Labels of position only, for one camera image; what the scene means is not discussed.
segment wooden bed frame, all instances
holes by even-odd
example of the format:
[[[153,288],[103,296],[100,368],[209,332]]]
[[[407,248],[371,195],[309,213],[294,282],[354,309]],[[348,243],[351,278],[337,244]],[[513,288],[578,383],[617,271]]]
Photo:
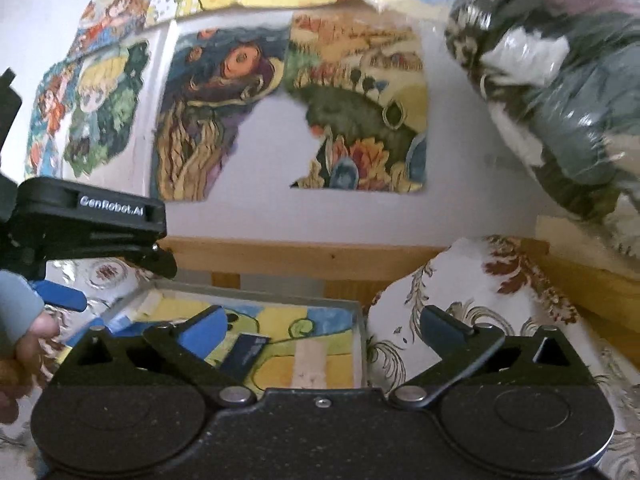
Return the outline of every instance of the wooden bed frame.
[[[325,281],[326,298],[365,308],[380,290],[444,250],[189,237],[168,237],[161,245],[181,269],[210,272],[215,286],[239,288],[240,274],[305,276]],[[640,367],[640,282],[551,256],[546,242],[524,239],[520,246],[596,332]]]

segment black device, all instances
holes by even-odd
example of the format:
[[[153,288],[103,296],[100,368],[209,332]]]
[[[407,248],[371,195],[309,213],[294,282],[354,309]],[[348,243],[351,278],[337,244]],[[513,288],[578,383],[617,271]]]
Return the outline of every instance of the black device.
[[[31,418],[46,480],[604,478],[614,417],[555,327],[505,336],[427,306],[422,336],[444,359],[388,400],[373,388],[257,400],[177,342],[216,308],[135,338],[83,337]]]
[[[22,103],[0,76],[0,148]],[[47,260],[122,256],[173,278],[173,255],[156,243],[166,236],[164,203],[98,187],[36,177],[20,186],[0,174],[0,269],[43,280]]]

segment silver rivet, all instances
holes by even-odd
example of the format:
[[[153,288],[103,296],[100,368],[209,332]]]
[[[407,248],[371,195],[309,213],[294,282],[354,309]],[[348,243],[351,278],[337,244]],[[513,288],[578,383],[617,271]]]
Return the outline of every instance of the silver rivet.
[[[316,397],[314,402],[318,408],[330,408],[331,401],[325,397]]]
[[[246,404],[251,398],[251,390],[244,386],[228,386],[220,391],[220,399],[228,404]]]
[[[427,392],[420,386],[400,386],[394,391],[396,399],[402,402],[420,402],[427,398]]]

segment plastic-wrapped clothing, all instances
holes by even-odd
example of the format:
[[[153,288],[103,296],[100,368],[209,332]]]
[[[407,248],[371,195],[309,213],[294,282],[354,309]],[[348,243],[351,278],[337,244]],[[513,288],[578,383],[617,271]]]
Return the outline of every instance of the plastic-wrapped clothing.
[[[640,0],[456,0],[446,42],[546,192],[640,256]]]

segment metal bolt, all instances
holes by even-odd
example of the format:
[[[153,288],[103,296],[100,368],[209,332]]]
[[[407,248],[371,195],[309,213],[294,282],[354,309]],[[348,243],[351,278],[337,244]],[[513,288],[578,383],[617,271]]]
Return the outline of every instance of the metal bolt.
[[[427,398],[427,392],[424,391],[420,386],[400,386],[396,391],[394,391],[394,395],[397,400],[401,402],[420,402]]]
[[[314,402],[318,408],[330,408],[331,401],[325,397],[316,397]]]
[[[252,392],[244,386],[228,386],[220,391],[220,399],[227,404],[243,405],[252,399]]]

